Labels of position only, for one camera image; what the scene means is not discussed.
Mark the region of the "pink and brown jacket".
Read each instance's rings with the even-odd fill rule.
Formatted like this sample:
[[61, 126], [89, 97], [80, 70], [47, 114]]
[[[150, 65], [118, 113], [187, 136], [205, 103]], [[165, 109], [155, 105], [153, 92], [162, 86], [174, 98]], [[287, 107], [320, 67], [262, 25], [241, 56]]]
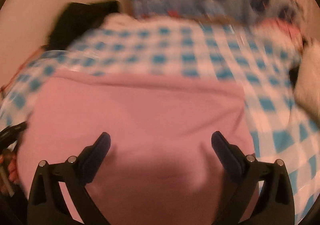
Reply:
[[111, 148], [87, 191], [111, 224], [211, 224], [235, 186], [211, 146], [220, 131], [254, 151], [234, 81], [59, 71], [40, 89], [17, 154], [25, 193], [38, 163]]

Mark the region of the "pink clothing heap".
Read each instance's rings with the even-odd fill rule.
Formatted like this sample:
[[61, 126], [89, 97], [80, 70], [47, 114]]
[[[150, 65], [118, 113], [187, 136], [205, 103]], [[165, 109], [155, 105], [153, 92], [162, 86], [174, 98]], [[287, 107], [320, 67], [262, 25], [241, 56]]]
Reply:
[[264, 19], [255, 25], [258, 30], [269, 30], [272, 34], [282, 33], [292, 42], [299, 45], [303, 43], [303, 36], [298, 26], [279, 18]]

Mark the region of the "black garment pile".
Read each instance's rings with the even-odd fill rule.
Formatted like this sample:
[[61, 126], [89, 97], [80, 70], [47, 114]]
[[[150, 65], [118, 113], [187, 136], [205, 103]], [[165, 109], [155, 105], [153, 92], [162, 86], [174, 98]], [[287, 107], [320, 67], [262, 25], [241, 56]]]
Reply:
[[86, 31], [99, 28], [106, 16], [119, 12], [120, 3], [116, 0], [89, 4], [70, 2], [57, 17], [41, 48], [44, 51], [65, 50]]

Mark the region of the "blue white checkered bed cover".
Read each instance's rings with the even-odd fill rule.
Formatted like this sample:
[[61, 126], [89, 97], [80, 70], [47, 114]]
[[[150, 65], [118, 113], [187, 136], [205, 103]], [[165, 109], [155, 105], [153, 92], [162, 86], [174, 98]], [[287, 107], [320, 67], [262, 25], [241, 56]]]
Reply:
[[319, 129], [293, 98], [289, 69], [298, 59], [294, 48], [245, 27], [167, 20], [106, 25], [27, 63], [3, 101], [1, 128], [26, 120], [42, 84], [60, 68], [95, 76], [129, 72], [234, 80], [246, 95], [256, 156], [286, 164], [299, 222], [319, 195]]

